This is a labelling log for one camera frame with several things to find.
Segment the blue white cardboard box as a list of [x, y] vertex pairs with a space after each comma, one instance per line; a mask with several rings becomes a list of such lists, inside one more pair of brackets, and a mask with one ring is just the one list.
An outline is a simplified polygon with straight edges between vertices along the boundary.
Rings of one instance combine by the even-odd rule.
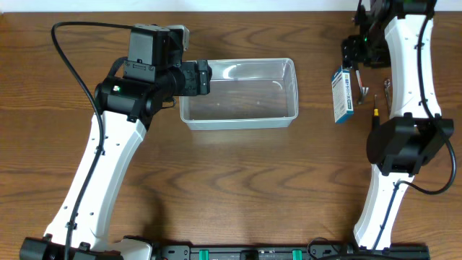
[[354, 114], [350, 81], [349, 70], [344, 69], [342, 66], [339, 67], [331, 78], [334, 121], [336, 124], [342, 124]]

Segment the silver wrench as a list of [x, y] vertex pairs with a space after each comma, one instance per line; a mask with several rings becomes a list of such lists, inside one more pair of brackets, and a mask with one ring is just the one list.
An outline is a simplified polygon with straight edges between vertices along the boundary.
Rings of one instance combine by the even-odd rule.
[[391, 114], [391, 81], [389, 79], [385, 79], [384, 81], [384, 93], [385, 93], [385, 101], [387, 105], [388, 115]]

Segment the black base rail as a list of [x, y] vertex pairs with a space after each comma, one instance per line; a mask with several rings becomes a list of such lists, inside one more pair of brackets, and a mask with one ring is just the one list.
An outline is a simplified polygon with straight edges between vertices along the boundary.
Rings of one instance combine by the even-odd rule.
[[339, 243], [314, 243], [309, 246], [282, 247], [198, 247], [164, 246], [156, 249], [151, 260], [342, 260], [395, 259], [430, 260], [426, 246], [394, 246], [382, 251], [355, 249]]

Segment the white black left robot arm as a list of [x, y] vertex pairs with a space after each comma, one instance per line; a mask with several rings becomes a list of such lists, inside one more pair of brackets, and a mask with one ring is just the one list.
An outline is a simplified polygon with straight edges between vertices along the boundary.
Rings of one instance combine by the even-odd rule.
[[207, 95], [212, 68], [206, 60], [157, 68], [118, 58], [96, 88], [84, 155], [64, 202], [42, 238], [26, 238], [21, 259], [151, 259], [155, 244], [139, 236], [110, 243], [118, 192], [154, 114], [175, 96]]

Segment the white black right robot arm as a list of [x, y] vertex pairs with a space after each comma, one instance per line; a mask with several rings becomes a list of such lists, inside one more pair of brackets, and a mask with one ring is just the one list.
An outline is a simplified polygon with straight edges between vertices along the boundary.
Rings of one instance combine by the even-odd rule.
[[431, 194], [413, 183], [442, 147], [450, 155], [448, 182], [435, 194], [447, 191], [456, 178], [456, 155], [450, 137], [453, 120], [443, 118], [432, 77], [431, 35], [436, 0], [371, 1], [360, 4], [353, 18], [359, 34], [341, 43], [342, 66], [333, 77], [345, 90], [350, 69], [359, 64], [391, 68], [392, 101], [389, 119], [372, 114], [367, 137], [371, 182], [365, 207], [353, 229], [355, 243], [370, 254], [390, 248], [391, 231], [407, 188]]

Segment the black yellow screwdriver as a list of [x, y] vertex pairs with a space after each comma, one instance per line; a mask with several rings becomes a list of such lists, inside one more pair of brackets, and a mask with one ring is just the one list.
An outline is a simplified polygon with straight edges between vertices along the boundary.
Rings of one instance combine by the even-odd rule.
[[373, 112], [372, 112], [372, 131], [380, 126], [380, 112], [377, 107], [377, 95], [373, 98]]

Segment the clear plastic container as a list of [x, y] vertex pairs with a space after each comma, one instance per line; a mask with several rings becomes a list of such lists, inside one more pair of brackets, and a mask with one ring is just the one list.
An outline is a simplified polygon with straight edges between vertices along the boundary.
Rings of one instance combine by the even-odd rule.
[[298, 117], [292, 59], [220, 59], [209, 65], [210, 93], [180, 98], [180, 118], [189, 129], [285, 128]]

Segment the small black-handled hammer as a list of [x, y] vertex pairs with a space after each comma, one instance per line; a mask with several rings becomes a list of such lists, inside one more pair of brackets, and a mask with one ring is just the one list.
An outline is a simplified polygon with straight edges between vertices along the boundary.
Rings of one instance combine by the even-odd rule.
[[357, 81], [358, 81], [358, 86], [359, 86], [359, 97], [358, 97], [357, 104], [361, 105], [361, 104], [364, 103], [365, 98], [367, 97], [367, 94], [369, 92], [369, 88], [363, 85], [359, 69], [355, 69], [354, 71], [355, 71]]

